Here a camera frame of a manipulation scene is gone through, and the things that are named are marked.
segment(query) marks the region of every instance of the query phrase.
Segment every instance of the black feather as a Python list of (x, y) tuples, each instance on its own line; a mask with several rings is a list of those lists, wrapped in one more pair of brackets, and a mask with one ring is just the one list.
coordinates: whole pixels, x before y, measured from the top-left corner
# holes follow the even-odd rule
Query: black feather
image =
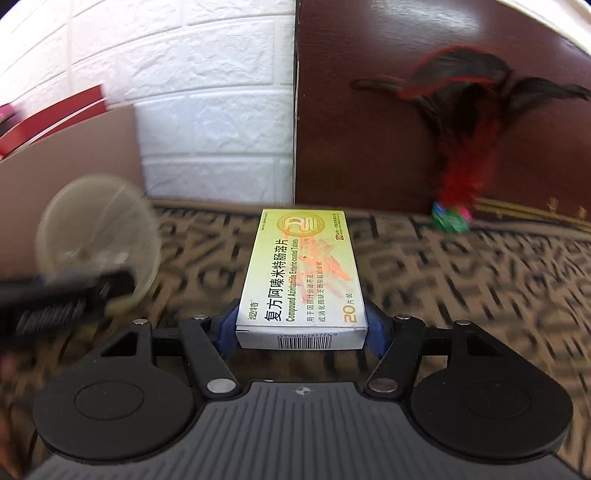
[(392, 93), (398, 93), (400, 88), (400, 84), (396, 80), (383, 78), (353, 80), (349, 85), (356, 90), (386, 90)]
[(509, 75), (507, 63), (471, 47), (452, 47), (424, 60), (400, 90), (404, 99), (426, 96), (451, 82), (497, 85)]
[(513, 85), (503, 105), (503, 125), (510, 127), (523, 114), (555, 99), (591, 98), (591, 92), (580, 85), (559, 85), (551, 80), (527, 77)]
[(481, 99), (489, 95), (489, 90), (482, 85), (472, 83), (461, 92), (450, 116), (450, 129), (456, 138), (462, 135), (472, 136), (482, 112), (479, 110)]

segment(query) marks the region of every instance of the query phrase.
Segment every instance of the cardboard box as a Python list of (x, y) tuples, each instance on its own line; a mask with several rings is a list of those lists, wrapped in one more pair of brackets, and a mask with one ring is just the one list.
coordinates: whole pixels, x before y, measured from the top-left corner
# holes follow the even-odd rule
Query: cardboard box
[(35, 234), (43, 210), (81, 176), (111, 173), (142, 191), (132, 105), (84, 120), (0, 161), (0, 278), (35, 275)]
[(243, 348), (363, 348), (367, 321), (345, 214), (263, 210), (236, 336)]
[(0, 155), (6, 157), (18, 148), (106, 111), (100, 85), (71, 95), (25, 118), (0, 137)]

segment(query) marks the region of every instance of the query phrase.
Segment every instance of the logo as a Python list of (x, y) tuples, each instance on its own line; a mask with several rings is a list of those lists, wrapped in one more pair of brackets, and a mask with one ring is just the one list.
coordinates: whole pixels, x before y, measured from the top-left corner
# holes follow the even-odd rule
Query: logo
[(277, 228), (289, 236), (312, 236), (324, 230), (324, 220), (310, 212), (289, 213), (279, 219)]
[(312, 393), (312, 389), (305, 387), (305, 386), (301, 386), (301, 387), (297, 387), (295, 390), (295, 393), (297, 393), (298, 395), (301, 395), (302, 397), (305, 397), (306, 395), (310, 395)]

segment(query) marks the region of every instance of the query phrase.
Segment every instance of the round black disc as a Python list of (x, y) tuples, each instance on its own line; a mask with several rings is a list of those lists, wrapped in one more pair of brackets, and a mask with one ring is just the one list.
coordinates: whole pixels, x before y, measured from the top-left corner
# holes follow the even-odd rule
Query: round black disc
[(33, 405), (47, 446), (86, 461), (146, 455), (190, 421), (193, 395), (178, 378), (139, 359), (101, 358), (64, 372)]
[(411, 411), (428, 436), (476, 459), (516, 461), (556, 450), (573, 406), (568, 393), (526, 362), (471, 356), (420, 382)]

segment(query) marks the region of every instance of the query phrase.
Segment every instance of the brown carpet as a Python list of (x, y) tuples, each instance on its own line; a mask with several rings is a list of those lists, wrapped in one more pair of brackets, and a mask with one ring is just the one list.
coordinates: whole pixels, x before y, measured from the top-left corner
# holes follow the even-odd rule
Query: brown carpet
[[(18, 378), (2, 385), (25, 468), (46, 452), (34, 431), (34, 393), (135, 317), (174, 325), (215, 314), (241, 294), (260, 209), (154, 201), (163, 237), (160, 273), (135, 312), (39, 342)], [(389, 314), (429, 325), (468, 318), (550, 374), (570, 393), (574, 421), (560, 455), (591, 475), (591, 233), (537, 222), (476, 222), (466, 235), (435, 231), (427, 217), (348, 212), (362, 287)], [(363, 381), (369, 352), (241, 351), (239, 379)], [(441, 362), (425, 359), (424, 375)], [(175, 361), (163, 359), (163, 368)]]

